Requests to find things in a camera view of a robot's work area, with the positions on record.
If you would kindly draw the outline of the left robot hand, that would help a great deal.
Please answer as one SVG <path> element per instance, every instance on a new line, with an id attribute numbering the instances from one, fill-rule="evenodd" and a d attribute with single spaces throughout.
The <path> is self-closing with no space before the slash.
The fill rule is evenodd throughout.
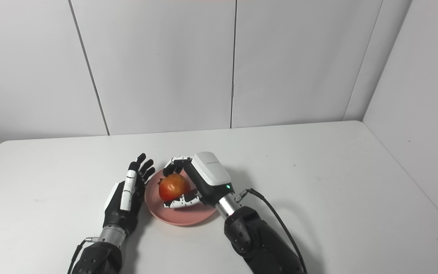
<path id="1" fill-rule="evenodd" d="M 115 184 L 108 197 L 103 228 L 119 227 L 127 235 L 135 231 L 148 180 L 156 172 L 153 163 L 145 153 L 130 163 L 125 180 Z"/>

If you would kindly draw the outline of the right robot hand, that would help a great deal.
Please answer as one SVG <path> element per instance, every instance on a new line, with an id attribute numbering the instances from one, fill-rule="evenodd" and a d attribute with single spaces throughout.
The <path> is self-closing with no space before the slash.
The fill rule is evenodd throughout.
<path id="1" fill-rule="evenodd" d="M 163 178 L 181 171 L 186 173 L 195 188 L 163 202 L 164 208 L 180 209 L 199 203 L 214 207 L 222 198 L 235 192 L 226 168 L 210 151 L 202 151 L 192 157 L 173 157 L 163 169 Z"/>

